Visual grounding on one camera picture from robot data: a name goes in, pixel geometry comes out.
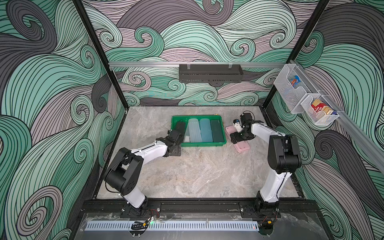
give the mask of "wire basket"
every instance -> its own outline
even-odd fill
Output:
[[[325,114],[324,111],[320,111],[318,113],[315,112],[311,104],[313,100],[316,98],[319,98],[322,102],[325,103],[324,99],[321,98],[321,94],[309,93],[307,97],[300,104],[315,125],[328,126],[333,121],[335,121],[336,118],[339,117],[339,115],[328,115],[328,114]]]
[[[286,64],[274,84],[291,113],[303,113],[304,109],[300,103],[310,91],[303,81],[292,86],[289,80],[297,75],[296,69],[296,64]]]

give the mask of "wall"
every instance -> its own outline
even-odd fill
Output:
[[[383,150],[384,2],[336,3],[297,60]],[[290,114],[279,94],[268,115],[276,129],[298,136],[303,166],[296,175],[335,239],[383,239],[384,175],[343,126],[315,126],[306,114]]]
[[[71,0],[0,2],[2,239],[69,237],[124,114],[105,74]]]
[[[109,61],[285,63],[316,0],[84,0]],[[129,105],[261,105],[279,69],[243,83],[178,82],[177,68],[117,68]]]

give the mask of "black metal frame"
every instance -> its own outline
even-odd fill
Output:
[[[148,205],[160,205],[160,218],[170,219],[175,214],[231,214],[241,216],[242,218],[252,218],[254,221],[262,221],[264,217],[249,217],[243,208],[244,204],[253,203],[255,198],[149,198]],[[88,200],[84,201],[81,212],[77,218],[77,228],[73,229],[70,239],[73,239],[77,233],[78,227],[84,214],[98,213],[119,215],[122,212],[124,200]],[[320,209],[313,200],[303,198],[280,198],[279,212],[292,214],[295,212],[316,213],[321,226],[330,240],[334,237],[328,228],[328,225],[320,212]]]
[[[293,47],[293,50],[292,50],[291,54],[289,55],[286,63],[290,63],[291,60],[295,60],[296,57],[299,55],[305,42],[307,41],[307,39],[311,35],[314,27],[316,26],[317,22],[320,19],[322,13],[324,12],[325,8],[327,7],[328,2],[329,2],[329,0],[320,0],[319,3],[316,5],[315,10],[313,11],[311,17],[307,20],[307,24],[306,24],[303,32],[301,33],[299,39],[297,40],[295,46]],[[273,85],[271,88],[271,91],[269,91],[268,96],[265,98],[264,103],[261,107],[262,111],[266,110],[266,108],[268,107],[269,103],[271,102],[273,96],[275,95],[276,91],[277,91],[277,89]]]
[[[294,60],[297,55],[299,54],[301,48],[305,44],[306,40],[310,36],[313,28],[315,27],[317,21],[319,20],[321,14],[323,13],[325,7],[327,6],[329,0],[320,0],[318,5],[316,6],[312,16],[307,22],[307,25],[301,34],[298,42],[296,43],[294,49],[292,50],[287,63],[289,63],[290,60]],[[97,194],[100,189],[101,183],[103,181],[102,177],[105,173],[105,170],[109,164],[109,161],[112,156],[113,149],[116,145],[116,141],[120,135],[120,131],[122,129],[122,125],[124,124],[129,106],[127,102],[125,101],[125,97],[123,95],[123,92],[121,91],[121,88],[119,87],[118,80],[114,74],[114,72],[109,68],[108,59],[105,55],[105,52],[102,49],[102,46],[99,42],[99,39],[96,35],[96,32],[91,24],[91,21],[85,11],[84,5],[81,0],[73,0],[73,3],[79,13],[79,16],[84,24],[85,29],[87,30],[91,41],[95,47],[95,50],[97,54],[100,57],[100,60],[106,69],[106,72],[109,76],[110,81],[112,82],[120,101],[122,102],[125,113],[121,120],[117,135],[115,136],[115,139],[112,143],[111,149],[109,151],[108,157],[106,159],[106,163],[104,165],[104,168],[102,170],[102,173],[100,175],[100,178],[98,180],[98,184],[96,186],[96,189],[94,191],[92,200],[86,200],[84,201],[83,207],[78,215],[77,219],[77,227],[76,229],[73,229],[72,234],[70,236],[70,239],[73,239],[76,235],[77,229],[81,223],[81,220],[83,218],[84,214],[87,213],[100,213],[100,212],[115,212],[120,213],[122,211],[122,207],[126,203],[124,200],[120,199],[111,199],[111,200],[98,200]],[[271,91],[269,92],[267,98],[265,99],[264,103],[260,107],[260,110],[263,114],[263,117],[266,121],[266,124],[270,127],[272,127],[271,121],[269,120],[269,117],[266,113],[266,108],[271,102],[271,99],[273,98],[273,95],[276,93],[276,88],[273,86]],[[297,182],[297,179],[293,176],[294,185],[296,187],[296,190],[298,191],[299,197],[298,198],[280,198],[280,204],[279,204],[279,210],[283,213],[290,213],[290,212],[298,212],[298,211],[305,211],[305,212],[313,212],[316,213],[321,221],[322,227],[324,228],[327,236],[329,239],[334,239],[333,235],[331,234],[328,225],[325,222],[325,219],[323,215],[321,214],[317,204],[315,201],[312,200],[305,200],[302,195],[302,191],[300,188],[300,185]],[[246,203],[253,203],[256,199],[255,198],[198,198],[198,199],[191,199],[191,198],[166,198],[166,199],[148,199],[148,205],[157,205],[160,204],[161,208],[161,214],[169,215],[175,213],[235,213],[242,215],[243,217],[247,217],[246,211],[242,212],[242,206]],[[252,217],[253,220],[259,220],[261,218],[259,217]]]
[[[95,47],[95,50],[100,57],[101,63],[103,64],[103,66],[107,72],[107,75],[108,75],[110,81],[112,82],[112,84],[113,84],[113,86],[114,86],[114,88],[115,88],[115,90],[119,96],[119,99],[120,99],[122,105],[124,106],[125,110],[128,110],[129,106],[127,104],[127,101],[125,100],[124,94],[123,94],[121,88],[119,87],[119,82],[116,78],[116,75],[109,68],[107,55],[105,55],[105,52],[104,52],[104,50],[100,44],[99,38],[97,37],[96,32],[95,32],[95,30],[91,24],[91,20],[89,19],[88,14],[85,11],[83,2],[81,0],[72,0],[72,2],[74,4],[81,20],[82,20],[82,22],[83,22],[85,29],[88,32],[89,37],[91,38],[93,46]]]

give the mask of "gray marble surface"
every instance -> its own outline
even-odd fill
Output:
[[[263,121],[259,107],[131,107],[112,158],[122,147],[135,149],[165,137],[174,115],[219,114],[224,126],[230,126],[245,110]],[[255,197],[269,171],[268,144],[258,137],[249,144],[251,149],[243,153],[235,150],[228,137],[222,147],[182,147],[180,157],[160,157],[144,165],[137,184],[147,197],[154,198]],[[280,196],[298,197],[291,179]],[[108,192],[103,182],[97,198],[120,197]]]

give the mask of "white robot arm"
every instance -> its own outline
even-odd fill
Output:
[[[251,140],[255,136],[269,144],[268,164],[270,170],[266,182],[257,197],[258,209],[273,208],[278,205],[280,192],[287,179],[301,166],[301,156],[297,137],[278,132],[261,121],[252,119],[250,113],[243,113],[233,121],[237,132],[232,133],[231,142]]]
[[[150,145],[132,150],[121,148],[109,165],[103,176],[104,181],[120,192],[136,210],[136,215],[142,215],[147,204],[147,197],[136,186],[142,165],[161,156],[180,156],[184,134],[185,122],[178,122],[165,138],[157,138]],[[125,170],[122,165],[128,164]]]
[[[238,132],[230,135],[232,143],[258,136],[269,144],[268,163],[271,168],[264,186],[258,192],[256,209],[277,208],[284,183],[301,166],[297,138],[253,120],[249,113],[243,113],[240,119],[241,122],[237,119],[233,122]],[[180,156],[184,134],[185,122],[178,122],[169,135],[156,139],[150,145],[132,150],[121,148],[109,165],[104,180],[121,193],[127,203],[137,210],[137,215],[142,215],[147,204],[147,197],[136,186],[142,165],[161,156]],[[128,164],[127,170],[122,168],[122,165]]]

